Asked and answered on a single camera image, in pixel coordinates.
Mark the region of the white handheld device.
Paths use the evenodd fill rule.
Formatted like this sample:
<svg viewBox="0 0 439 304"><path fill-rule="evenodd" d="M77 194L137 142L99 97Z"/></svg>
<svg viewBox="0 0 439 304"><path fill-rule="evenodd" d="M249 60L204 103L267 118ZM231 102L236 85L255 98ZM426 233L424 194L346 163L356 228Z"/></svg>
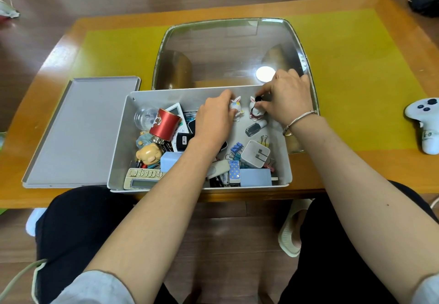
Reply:
<svg viewBox="0 0 439 304"><path fill-rule="evenodd" d="M167 107L166 111L168 111L172 114L175 114L180 118L179 124L176 128L176 131L175 131L176 134L177 133L190 133L190 134L192 133L191 130L188 128L187 121L186 121L185 116L184 116L184 111L183 111L180 103L175 103L174 105Z"/></svg>

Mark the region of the white slipper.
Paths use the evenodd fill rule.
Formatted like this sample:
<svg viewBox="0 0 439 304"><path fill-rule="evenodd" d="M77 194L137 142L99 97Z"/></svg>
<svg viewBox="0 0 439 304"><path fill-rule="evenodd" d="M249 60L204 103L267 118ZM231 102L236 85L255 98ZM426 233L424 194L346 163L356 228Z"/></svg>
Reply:
<svg viewBox="0 0 439 304"><path fill-rule="evenodd" d="M289 257L298 257L300 254L302 245L300 229L312 202L313 199L293 200L278 234L279 246Z"/></svg>
<svg viewBox="0 0 439 304"><path fill-rule="evenodd" d="M32 210L25 224L25 231L28 235L36 236L36 223L46 210L47 208L35 208Z"/></svg>

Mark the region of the black nail polish bottle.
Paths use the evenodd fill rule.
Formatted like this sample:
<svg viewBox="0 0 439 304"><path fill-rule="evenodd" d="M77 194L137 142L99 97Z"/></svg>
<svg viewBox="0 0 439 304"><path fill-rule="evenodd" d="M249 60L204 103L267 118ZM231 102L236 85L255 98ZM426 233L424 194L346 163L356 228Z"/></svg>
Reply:
<svg viewBox="0 0 439 304"><path fill-rule="evenodd" d="M268 122L265 119L257 120L254 124L245 129L245 133L248 137L251 137L260 132L260 130L266 127L267 124Z"/></svg>

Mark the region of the small light blue box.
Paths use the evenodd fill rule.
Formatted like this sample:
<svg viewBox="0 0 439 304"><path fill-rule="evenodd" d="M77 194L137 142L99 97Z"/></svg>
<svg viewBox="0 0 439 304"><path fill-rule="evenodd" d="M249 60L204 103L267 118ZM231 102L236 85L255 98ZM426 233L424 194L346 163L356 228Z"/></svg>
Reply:
<svg viewBox="0 0 439 304"><path fill-rule="evenodd" d="M161 172L169 172L182 155L183 152L166 151L160 159Z"/></svg>

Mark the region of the white rabbit figurine red marks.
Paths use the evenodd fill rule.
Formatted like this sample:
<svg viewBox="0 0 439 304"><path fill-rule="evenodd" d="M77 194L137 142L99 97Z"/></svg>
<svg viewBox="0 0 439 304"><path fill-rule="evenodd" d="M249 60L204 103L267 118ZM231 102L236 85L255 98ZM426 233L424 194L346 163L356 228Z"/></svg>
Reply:
<svg viewBox="0 0 439 304"><path fill-rule="evenodd" d="M262 101L262 96L251 96L250 104L249 104L249 117L254 121L260 120L265 116L266 110L258 109L255 107L255 104L259 101Z"/></svg>

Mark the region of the red cylindrical tin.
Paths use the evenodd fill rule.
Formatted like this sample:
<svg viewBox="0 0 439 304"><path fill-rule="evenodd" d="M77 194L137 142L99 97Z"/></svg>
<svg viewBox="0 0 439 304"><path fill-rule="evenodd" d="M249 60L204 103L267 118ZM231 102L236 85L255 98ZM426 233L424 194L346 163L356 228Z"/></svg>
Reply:
<svg viewBox="0 0 439 304"><path fill-rule="evenodd" d="M153 126L149 131L152 135L151 141L160 145L163 145L166 141L172 141L180 121L181 118L177 114L159 108Z"/></svg>

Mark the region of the beige calculator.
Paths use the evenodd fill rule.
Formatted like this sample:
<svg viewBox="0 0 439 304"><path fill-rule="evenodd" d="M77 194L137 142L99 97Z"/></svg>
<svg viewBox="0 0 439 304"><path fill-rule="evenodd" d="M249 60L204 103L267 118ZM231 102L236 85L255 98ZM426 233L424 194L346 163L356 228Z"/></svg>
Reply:
<svg viewBox="0 0 439 304"><path fill-rule="evenodd" d="M163 176L164 173L160 169L129 168L123 188L124 190L150 190Z"/></svg>

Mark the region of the wide light blue box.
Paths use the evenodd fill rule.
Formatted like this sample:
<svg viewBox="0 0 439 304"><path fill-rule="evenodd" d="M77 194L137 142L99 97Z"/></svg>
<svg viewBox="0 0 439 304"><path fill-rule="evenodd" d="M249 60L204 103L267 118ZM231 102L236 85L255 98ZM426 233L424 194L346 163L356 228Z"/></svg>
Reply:
<svg viewBox="0 0 439 304"><path fill-rule="evenodd" d="M272 186L271 171L268 168L240 169L241 187Z"/></svg>

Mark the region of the white charger plug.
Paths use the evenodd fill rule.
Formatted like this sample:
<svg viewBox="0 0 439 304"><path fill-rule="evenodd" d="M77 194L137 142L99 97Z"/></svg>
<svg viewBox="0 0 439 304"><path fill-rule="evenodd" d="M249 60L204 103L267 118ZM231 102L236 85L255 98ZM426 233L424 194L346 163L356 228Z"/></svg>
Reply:
<svg viewBox="0 0 439 304"><path fill-rule="evenodd" d="M263 168L271 150L255 140L250 140L241 153L241 162L250 168Z"/></svg>

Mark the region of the yellow table mat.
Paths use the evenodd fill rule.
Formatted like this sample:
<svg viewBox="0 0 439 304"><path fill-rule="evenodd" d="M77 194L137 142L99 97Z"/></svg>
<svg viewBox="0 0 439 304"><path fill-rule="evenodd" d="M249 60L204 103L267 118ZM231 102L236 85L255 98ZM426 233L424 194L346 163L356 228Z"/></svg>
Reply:
<svg viewBox="0 0 439 304"><path fill-rule="evenodd" d="M403 113L427 95L373 9L284 15L310 62L321 115L356 151L417 149ZM153 65L170 23L87 31L69 77L136 75L151 87Z"/></svg>

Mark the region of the white rabbit figurine blue ears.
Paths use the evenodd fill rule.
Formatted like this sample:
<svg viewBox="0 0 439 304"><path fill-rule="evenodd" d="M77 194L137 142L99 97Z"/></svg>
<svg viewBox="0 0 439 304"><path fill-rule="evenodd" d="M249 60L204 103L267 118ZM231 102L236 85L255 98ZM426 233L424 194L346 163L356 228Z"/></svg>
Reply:
<svg viewBox="0 0 439 304"><path fill-rule="evenodd" d="M241 117L244 115L244 111L241 106L241 96L236 97L229 102L229 109L235 109L236 113L233 118L234 122L239 122Z"/></svg>

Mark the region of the grey plastic storage box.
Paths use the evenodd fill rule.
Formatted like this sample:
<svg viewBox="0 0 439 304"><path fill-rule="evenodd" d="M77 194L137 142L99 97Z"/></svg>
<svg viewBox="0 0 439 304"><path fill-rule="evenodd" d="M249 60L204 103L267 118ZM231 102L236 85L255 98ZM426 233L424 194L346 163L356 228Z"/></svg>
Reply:
<svg viewBox="0 0 439 304"><path fill-rule="evenodd" d="M250 140L255 140L261 149L262 145L258 143L261 135L267 135L268 148L270 154L268 160L275 161L275 172L278 176L277 186L286 187L292 181L292 172L290 168L289 155L285 137L283 136L283 127L268 117L268 126L262 128L260 132L252 137L245 134L245 129L255 122L249 117L250 96L254 96L258 85L245 86L225 86L210 88L191 88L191 89L169 89L169 90L146 90L133 91L125 100L119 128L116 139L113 160L108 175L107 187L113 192L128 192L124 190L123 182L125 175L135 161L135 139L139 137L139 131L136 130L134 123L135 112L146 106L147 108L168 108L179 103L182 110L186 112L197 111L198 108L206 101L208 97L216 97L223 90L229 89L235 96L241 96L241 106L244 115L240 121L235 123L229 139L228 147L241 142L244 146Z"/></svg>

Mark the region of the person's right hand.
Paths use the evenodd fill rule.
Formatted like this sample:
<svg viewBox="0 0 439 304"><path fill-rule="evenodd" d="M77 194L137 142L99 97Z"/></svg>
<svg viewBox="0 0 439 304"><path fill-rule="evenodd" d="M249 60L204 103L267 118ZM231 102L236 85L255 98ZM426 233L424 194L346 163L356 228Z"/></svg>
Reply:
<svg viewBox="0 0 439 304"><path fill-rule="evenodd" d="M299 76L294 69L279 69L270 82L265 83L256 93L263 101L275 101L275 112L267 112L275 121L284 126L284 135L293 135L293 125L310 114L316 114L311 84L307 75ZM255 107L261 109L261 102Z"/></svg>

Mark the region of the grey plastic box lid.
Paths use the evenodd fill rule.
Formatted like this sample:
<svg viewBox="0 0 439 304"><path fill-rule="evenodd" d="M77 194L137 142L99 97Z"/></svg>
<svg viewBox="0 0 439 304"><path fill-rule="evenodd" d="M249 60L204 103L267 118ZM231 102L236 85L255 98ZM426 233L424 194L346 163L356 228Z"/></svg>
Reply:
<svg viewBox="0 0 439 304"><path fill-rule="evenodd" d="M23 176L24 188L106 186L137 76L71 79Z"/></svg>

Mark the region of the stainless steel tray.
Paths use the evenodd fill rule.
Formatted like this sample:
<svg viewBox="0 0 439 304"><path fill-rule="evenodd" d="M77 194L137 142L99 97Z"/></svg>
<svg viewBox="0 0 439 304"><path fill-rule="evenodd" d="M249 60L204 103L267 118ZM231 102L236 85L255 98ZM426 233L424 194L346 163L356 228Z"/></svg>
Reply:
<svg viewBox="0 0 439 304"><path fill-rule="evenodd" d="M252 137L247 127L257 123L250 116L250 98L278 70L294 69L310 80L312 108L319 112L310 63L296 31L282 18L232 18L190 22L170 27L161 42L152 79L152 90L189 88L230 89L241 97L243 114L235 122L228 147L236 142L270 135L269 123Z"/></svg>

